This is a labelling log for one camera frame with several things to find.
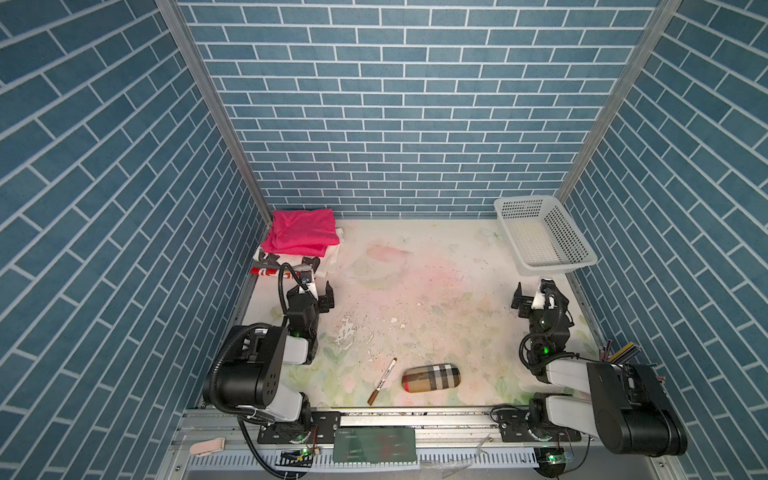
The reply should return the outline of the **magenta t shirt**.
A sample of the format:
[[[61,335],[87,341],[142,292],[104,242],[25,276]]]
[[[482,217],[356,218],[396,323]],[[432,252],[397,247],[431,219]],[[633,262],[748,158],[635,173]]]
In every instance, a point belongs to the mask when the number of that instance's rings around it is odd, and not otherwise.
[[[340,244],[331,209],[274,212],[262,249],[268,254],[324,257]]]

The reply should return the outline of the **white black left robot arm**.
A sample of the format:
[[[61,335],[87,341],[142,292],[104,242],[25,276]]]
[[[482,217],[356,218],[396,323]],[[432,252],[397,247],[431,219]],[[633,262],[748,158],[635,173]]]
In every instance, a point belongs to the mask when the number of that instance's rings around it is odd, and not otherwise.
[[[233,326],[203,387],[204,401],[223,413],[263,428],[260,439],[299,443],[311,433],[308,396],[283,385],[285,365],[309,365],[318,348],[319,317],[335,307],[333,288],[317,293],[317,257],[277,270],[281,323]]]

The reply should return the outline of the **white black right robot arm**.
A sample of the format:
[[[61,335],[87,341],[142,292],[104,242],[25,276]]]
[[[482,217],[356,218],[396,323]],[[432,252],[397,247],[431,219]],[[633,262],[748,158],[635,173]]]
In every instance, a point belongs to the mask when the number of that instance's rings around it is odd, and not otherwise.
[[[539,381],[560,387],[537,393],[527,407],[499,406],[490,412],[506,442],[599,440],[614,454],[679,456],[688,437],[652,367],[589,360],[567,350],[575,323],[569,301],[551,279],[528,296],[515,290],[511,301],[529,323],[518,356]]]

